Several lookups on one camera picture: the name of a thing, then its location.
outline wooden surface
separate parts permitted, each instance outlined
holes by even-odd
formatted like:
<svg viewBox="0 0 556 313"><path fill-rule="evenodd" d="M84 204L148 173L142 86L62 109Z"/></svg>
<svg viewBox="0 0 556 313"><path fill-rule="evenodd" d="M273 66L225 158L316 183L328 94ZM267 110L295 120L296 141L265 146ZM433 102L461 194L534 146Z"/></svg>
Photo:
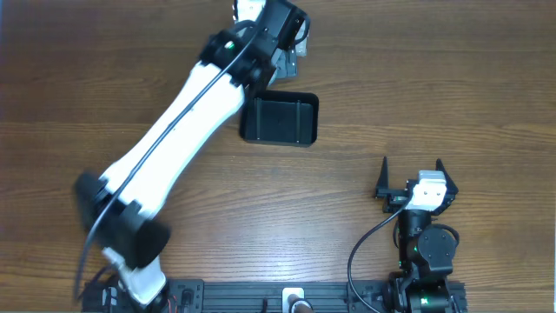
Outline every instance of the wooden surface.
<svg viewBox="0 0 556 313"><path fill-rule="evenodd" d="M345 281L348 253L385 218L381 159L403 187L441 157L460 187L440 220L460 232L452 279L470 309L548 312L554 292L556 3L296 2L312 18L299 77L321 99L308 149L244 143L226 122L160 218L170 277ZM84 232L71 184L129 150L182 87L231 1L3 3L0 310L75 310ZM354 277L397 268L391 229ZM85 276L104 265L90 254Z"/></svg>

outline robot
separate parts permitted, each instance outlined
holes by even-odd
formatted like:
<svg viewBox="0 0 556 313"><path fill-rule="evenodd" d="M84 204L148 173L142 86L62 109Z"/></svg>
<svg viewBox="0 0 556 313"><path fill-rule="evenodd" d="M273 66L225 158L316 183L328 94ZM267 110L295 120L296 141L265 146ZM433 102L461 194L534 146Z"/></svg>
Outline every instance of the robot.
<svg viewBox="0 0 556 313"><path fill-rule="evenodd" d="M135 147L100 176L84 172L77 178L77 206L89 234L74 299L83 300L83 311L104 312L467 312L463 284L447 281L459 235L432 223L432 216L458 193L440 160L436 170L420 171L406 189L390 190L384 159L376 197L386 199L384 212L392 215L355 245L348 284L205 283L163 274L159 255L170 231L155 217L175 180L218 126L267 88L284 52L305 44L308 37L308 15L286 0L268 0L253 18L209 39L177 98ZM394 243L402 272L390 274L386 283L354 282L355 252L396 217ZM83 266L94 242L110 266L80 294ZM117 275L101 283L98 277L106 270Z"/></svg>

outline wooden table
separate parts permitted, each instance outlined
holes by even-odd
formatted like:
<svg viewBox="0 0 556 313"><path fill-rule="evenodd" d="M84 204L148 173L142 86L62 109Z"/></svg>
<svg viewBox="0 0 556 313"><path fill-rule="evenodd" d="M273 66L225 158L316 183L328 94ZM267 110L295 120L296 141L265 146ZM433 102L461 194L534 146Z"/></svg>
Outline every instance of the wooden table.
<svg viewBox="0 0 556 313"><path fill-rule="evenodd" d="M401 188L441 157L460 187L440 220L461 234L452 279L470 310L548 312L554 295L556 3L296 2L313 20L299 77L321 99L308 148L248 144L226 122L160 218L170 277L346 281L384 219L383 156ZM129 150L181 89L231 1L3 3L0 310L75 310L84 232L71 185ZM388 225L356 279L397 270ZM105 264L95 248L85 277Z"/></svg>

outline robotic arm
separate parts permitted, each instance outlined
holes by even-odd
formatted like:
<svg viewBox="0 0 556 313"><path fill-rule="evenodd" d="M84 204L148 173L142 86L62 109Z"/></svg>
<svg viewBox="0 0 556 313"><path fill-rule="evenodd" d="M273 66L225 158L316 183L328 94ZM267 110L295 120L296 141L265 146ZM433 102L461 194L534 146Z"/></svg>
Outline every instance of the robotic arm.
<svg viewBox="0 0 556 313"><path fill-rule="evenodd" d="M256 21L212 36L182 91L145 137L101 176L79 176L77 203L89 235L75 299L87 252L97 240L133 300L142 307L153 303L166 284L158 255L169 240L169 229L153 218L216 128L266 89L278 57L295 45L306 20L286 0L268 1Z"/></svg>

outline table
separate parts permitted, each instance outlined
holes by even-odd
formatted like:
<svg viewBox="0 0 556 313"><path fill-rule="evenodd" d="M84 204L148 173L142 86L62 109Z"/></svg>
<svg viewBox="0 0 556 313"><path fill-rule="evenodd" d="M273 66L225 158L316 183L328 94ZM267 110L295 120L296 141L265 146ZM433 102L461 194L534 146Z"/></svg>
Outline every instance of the table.
<svg viewBox="0 0 556 313"><path fill-rule="evenodd" d="M315 93L307 149L257 145L227 121L180 176L160 219L170 277L346 281L348 253L384 219L381 160L404 186L440 157L460 188L452 279L470 310L547 312L554 296L556 3L296 1L312 18L299 76ZM181 89L231 1L3 3L0 308L76 310L85 233L71 185L129 150ZM397 270L388 225L356 279ZM90 253L85 277L105 264Z"/></svg>

